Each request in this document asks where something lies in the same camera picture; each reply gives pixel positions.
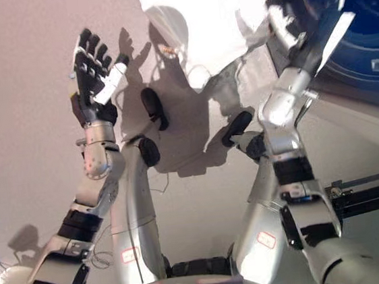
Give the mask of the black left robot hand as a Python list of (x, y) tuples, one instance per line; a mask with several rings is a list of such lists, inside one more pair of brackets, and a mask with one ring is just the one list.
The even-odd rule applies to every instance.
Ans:
[(129, 57), (120, 53), (111, 59), (108, 46), (85, 28), (73, 51), (72, 67), (77, 90), (70, 96), (72, 112), (82, 127), (95, 121), (115, 125), (118, 110), (112, 96), (118, 91), (129, 66)]

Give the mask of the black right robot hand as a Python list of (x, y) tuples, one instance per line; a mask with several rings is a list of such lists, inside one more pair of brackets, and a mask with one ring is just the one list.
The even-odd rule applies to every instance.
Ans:
[(352, 11), (323, 14), (310, 37), (292, 59), (293, 65), (315, 77), (334, 53), (355, 17), (356, 13)]

